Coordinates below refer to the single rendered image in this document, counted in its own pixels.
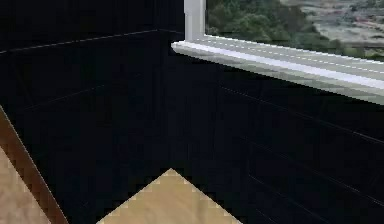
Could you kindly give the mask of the white framed window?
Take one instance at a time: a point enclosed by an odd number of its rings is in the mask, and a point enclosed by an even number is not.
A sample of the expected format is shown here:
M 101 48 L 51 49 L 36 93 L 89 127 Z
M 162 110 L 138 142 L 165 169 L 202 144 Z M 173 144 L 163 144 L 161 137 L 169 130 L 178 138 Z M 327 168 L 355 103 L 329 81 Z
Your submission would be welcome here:
M 384 105 L 384 62 L 212 36 L 205 33 L 206 0 L 184 0 L 183 55 Z

